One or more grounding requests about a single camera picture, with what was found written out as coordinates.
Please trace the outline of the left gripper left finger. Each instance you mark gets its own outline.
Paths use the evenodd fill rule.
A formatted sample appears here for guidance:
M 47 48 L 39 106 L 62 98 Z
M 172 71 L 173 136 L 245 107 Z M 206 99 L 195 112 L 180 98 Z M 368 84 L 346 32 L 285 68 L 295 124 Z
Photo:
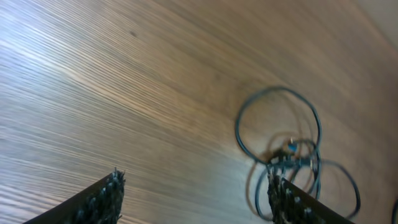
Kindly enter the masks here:
M 121 218 L 125 173 L 106 177 L 24 224 L 117 224 Z

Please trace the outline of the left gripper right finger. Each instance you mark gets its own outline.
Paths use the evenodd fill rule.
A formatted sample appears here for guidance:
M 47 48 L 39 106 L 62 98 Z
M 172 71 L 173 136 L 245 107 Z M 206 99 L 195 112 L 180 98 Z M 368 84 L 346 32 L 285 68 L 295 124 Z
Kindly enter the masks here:
M 343 217 L 285 178 L 270 174 L 268 199 L 274 223 L 351 223 L 356 211 Z

